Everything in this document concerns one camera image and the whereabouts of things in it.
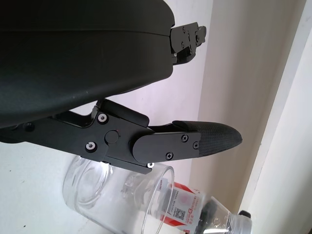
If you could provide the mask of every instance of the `silver screw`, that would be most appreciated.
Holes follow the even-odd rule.
[[[186,142],[189,139],[189,136],[184,134],[181,138],[182,142]]]
[[[96,144],[93,141],[90,141],[86,144],[87,150],[94,150],[96,148]]]
[[[155,164],[154,164],[153,162],[152,162],[152,163],[148,163],[148,164],[147,164],[147,167],[148,167],[148,168],[153,168],[154,165],[155,165]]]
[[[99,114],[97,119],[98,119],[99,122],[104,123],[107,120],[107,115]]]
[[[174,154],[171,153],[171,152],[169,152],[169,153],[166,154],[166,159],[167,159],[167,160],[171,160],[173,157],[174,157]]]
[[[194,142],[193,148],[196,149],[196,150],[199,148],[199,143],[198,143],[198,141],[195,141],[195,142]]]

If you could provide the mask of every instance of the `black metal bracket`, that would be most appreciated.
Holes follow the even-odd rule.
[[[148,123],[147,116],[104,99],[87,116],[67,111],[0,129],[0,140],[26,141],[143,174],[152,170],[150,163],[199,157],[193,144],[200,133]]]
[[[205,42],[206,27],[191,23],[171,29],[171,57],[174,65],[191,61],[196,48]]]

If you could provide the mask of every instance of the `white wall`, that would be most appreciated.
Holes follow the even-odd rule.
[[[306,234],[312,228],[311,142],[312,32],[249,205],[254,234]]]
[[[214,1],[198,119],[233,126],[243,143],[193,160],[191,184],[233,212],[243,198],[257,153],[254,148],[259,148],[281,79],[276,73],[286,38],[295,34],[289,27],[298,4],[296,0]]]

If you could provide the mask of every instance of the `metal arm mechanism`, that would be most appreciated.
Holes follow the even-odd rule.
[[[242,141],[238,131],[218,123],[148,124],[147,116],[104,99],[88,116],[67,111],[0,129],[0,140],[27,141],[143,174],[151,163],[215,154]]]

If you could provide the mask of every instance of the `clear glass jar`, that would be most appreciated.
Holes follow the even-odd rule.
[[[77,156],[66,174],[63,197],[69,208],[115,234],[157,234],[173,182],[174,170],[167,165],[157,163],[143,175]]]

